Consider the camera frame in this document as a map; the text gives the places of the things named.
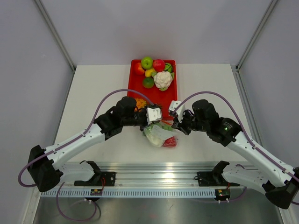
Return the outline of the green lettuce cabbage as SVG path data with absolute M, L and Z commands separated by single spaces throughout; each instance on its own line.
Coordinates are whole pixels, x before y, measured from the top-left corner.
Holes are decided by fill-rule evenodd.
M 174 137 L 174 131 L 170 125 L 160 122 L 152 124 L 150 131 L 143 131 L 143 135 L 155 147 L 162 147 L 165 140 Z

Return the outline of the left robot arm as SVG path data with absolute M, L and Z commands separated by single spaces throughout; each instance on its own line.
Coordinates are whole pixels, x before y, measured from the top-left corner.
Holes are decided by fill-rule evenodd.
M 120 134 L 125 126 L 138 126 L 140 130 L 147 128 L 153 123 L 152 112 L 155 109 L 155 104 L 139 108 L 134 98 L 123 97 L 104 114 L 94 118 L 80 133 L 46 148 L 40 145 L 33 147 L 25 167 L 33 179 L 33 186 L 40 192 L 46 192 L 60 182 L 74 182 L 78 186 L 97 185 L 102 174 L 95 162 L 87 161 L 81 166 L 67 166 L 66 162 Z

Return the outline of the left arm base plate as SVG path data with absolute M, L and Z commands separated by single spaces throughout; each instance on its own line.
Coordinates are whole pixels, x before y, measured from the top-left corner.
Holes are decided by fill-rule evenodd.
M 115 172 L 101 172 L 100 174 L 94 174 L 88 181 L 75 181 L 75 186 L 80 187 L 113 187 L 115 186 Z

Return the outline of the red bell pepper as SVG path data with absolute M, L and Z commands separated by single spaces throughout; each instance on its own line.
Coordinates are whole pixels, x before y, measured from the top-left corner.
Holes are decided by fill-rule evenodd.
M 178 140 L 175 137 L 171 137 L 164 141 L 162 147 L 173 148 L 173 147 L 177 146 L 177 143 L 178 143 Z

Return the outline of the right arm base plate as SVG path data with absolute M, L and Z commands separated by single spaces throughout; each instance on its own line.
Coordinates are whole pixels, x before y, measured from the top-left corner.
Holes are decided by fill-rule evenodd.
M 194 176 L 200 187 L 239 187 L 240 184 L 227 182 L 221 175 L 213 175 L 211 171 L 199 171 Z

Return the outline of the clear zip top bag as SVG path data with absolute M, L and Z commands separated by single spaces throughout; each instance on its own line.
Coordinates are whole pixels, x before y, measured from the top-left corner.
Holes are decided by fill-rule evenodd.
M 178 144 L 177 132 L 171 123 L 161 120 L 143 130 L 143 135 L 155 147 L 175 148 Z

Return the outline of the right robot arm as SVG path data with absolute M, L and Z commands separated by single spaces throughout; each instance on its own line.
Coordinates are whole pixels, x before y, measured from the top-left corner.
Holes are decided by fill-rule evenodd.
M 294 203 L 299 191 L 299 169 L 282 162 L 257 144 L 234 120 L 220 117 L 213 104 L 205 99 L 198 100 L 190 111 L 182 102 L 172 101 L 169 114 L 173 116 L 172 128 L 185 135 L 192 131 L 204 132 L 213 142 L 238 153 L 256 168 L 246 170 L 240 165 L 220 161 L 209 172 L 208 183 L 213 186 L 235 183 L 254 189 L 282 209 L 288 209 Z

